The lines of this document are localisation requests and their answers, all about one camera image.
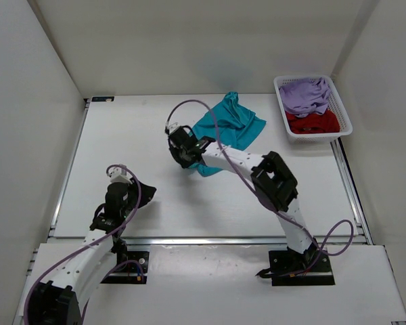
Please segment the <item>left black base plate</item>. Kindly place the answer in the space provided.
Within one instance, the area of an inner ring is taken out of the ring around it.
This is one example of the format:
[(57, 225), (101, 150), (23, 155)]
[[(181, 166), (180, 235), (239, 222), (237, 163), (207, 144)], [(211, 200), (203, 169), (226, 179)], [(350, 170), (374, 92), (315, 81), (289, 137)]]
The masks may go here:
[(124, 245), (118, 253), (116, 267), (102, 280), (102, 284), (146, 284), (150, 250), (148, 247)]

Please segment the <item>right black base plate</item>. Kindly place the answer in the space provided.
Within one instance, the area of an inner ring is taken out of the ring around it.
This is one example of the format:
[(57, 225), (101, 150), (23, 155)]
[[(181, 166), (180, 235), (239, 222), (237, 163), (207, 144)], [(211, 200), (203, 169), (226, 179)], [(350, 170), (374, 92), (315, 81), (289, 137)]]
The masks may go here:
[(269, 267), (256, 277), (270, 279), (272, 286), (333, 286), (334, 274), (329, 257), (311, 245), (303, 254), (290, 248), (269, 251)]

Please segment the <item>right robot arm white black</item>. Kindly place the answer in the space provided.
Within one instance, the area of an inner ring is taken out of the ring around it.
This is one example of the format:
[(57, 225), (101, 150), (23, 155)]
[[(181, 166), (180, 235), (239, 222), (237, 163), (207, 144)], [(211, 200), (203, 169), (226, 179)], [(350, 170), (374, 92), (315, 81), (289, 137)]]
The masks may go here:
[(300, 271), (315, 262), (317, 244), (308, 231), (298, 201), (297, 179), (276, 152), (251, 154), (204, 136), (188, 126), (165, 127), (169, 150), (183, 168), (194, 163), (235, 173), (245, 180), (258, 201), (274, 212), (286, 235), (290, 262)]

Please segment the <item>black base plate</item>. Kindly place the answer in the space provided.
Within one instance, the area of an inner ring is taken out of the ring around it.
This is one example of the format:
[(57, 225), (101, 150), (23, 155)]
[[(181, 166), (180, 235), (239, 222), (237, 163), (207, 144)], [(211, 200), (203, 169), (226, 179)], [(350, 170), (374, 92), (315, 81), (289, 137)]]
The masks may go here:
[(334, 274), (329, 257), (311, 245), (303, 254), (290, 248), (269, 251), (269, 267), (256, 277), (270, 279), (272, 286), (333, 286)]
[(146, 284), (150, 250), (148, 247), (124, 245), (118, 253), (116, 267), (102, 280), (102, 284)]

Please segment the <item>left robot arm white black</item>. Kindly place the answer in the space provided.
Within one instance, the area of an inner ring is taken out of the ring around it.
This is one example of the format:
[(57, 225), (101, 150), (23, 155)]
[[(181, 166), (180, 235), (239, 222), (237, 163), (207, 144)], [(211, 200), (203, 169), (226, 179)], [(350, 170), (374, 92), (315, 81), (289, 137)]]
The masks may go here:
[(133, 179), (111, 183), (82, 245), (51, 266), (30, 288), (24, 303), (24, 323), (82, 324), (94, 290), (109, 274), (130, 262), (120, 235), (127, 221), (155, 193), (155, 187)]

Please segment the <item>teal t shirt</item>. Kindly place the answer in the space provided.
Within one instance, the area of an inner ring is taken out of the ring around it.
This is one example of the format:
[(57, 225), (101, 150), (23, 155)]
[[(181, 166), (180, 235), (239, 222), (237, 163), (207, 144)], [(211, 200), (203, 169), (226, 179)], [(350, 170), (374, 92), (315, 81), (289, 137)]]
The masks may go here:
[(221, 140), (237, 150), (245, 150), (263, 131), (267, 122), (239, 104), (239, 95), (229, 92), (192, 127), (194, 135)]

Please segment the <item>lavender t shirt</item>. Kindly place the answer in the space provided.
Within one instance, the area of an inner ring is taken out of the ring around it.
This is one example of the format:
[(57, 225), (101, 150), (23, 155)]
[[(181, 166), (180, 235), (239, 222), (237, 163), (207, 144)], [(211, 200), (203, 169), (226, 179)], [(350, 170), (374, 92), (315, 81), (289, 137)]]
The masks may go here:
[(298, 118), (310, 114), (323, 115), (328, 109), (331, 93), (324, 78), (299, 79), (279, 88), (284, 110)]

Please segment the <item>red t shirt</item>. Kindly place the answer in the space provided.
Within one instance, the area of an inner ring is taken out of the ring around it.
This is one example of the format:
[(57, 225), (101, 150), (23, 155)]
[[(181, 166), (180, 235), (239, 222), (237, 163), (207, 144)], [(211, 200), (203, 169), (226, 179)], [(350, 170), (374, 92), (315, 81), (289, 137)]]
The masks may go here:
[(311, 113), (300, 118), (285, 112), (291, 132), (295, 134), (338, 133), (340, 125), (336, 115), (326, 110), (322, 115)]

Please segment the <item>white plastic basket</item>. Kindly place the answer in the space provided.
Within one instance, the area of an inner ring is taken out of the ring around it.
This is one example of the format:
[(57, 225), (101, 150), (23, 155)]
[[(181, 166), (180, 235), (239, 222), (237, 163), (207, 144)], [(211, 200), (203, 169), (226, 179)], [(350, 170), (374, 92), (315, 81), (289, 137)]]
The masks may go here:
[[(286, 111), (284, 110), (284, 106), (283, 106), (281, 98), (280, 98), (279, 88), (281, 86), (291, 83), (293, 81), (297, 81), (299, 79), (305, 79), (305, 78), (310, 78), (310, 79), (324, 78), (328, 82), (328, 85), (330, 86), (332, 93), (329, 96), (329, 106), (328, 106), (327, 110), (333, 112), (338, 119), (338, 123), (340, 125), (340, 131), (338, 133), (295, 134), (295, 133), (291, 132), (287, 118), (286, 118), (286, 114), (285, 114)], [(321, 75), (321, 74), (312, 74), (312, 75), (307, 75), (307, 76), (288, 76), (288, 75), (278, 76), (278, 77), (274, 78), (273, 84), (274, 84), (277, 100), (278, 100), (280, 111), (281, 111), (281, 117), (283, 119), (283, 122), (284, 122), (284, 125), (286, 128), (286, 132), (288, 135), (288, 141), (290, 143), (292, 143), (292, 144), (329, 143), (331, 141), (334, 141), (335, 139), (338, 139), (341, 136), (350, 135), (352, 133), (353, 127), (352, 127), (352, 124), (348, 117), (347, 111), (337, 92), (334, 82), (328, 76)]]

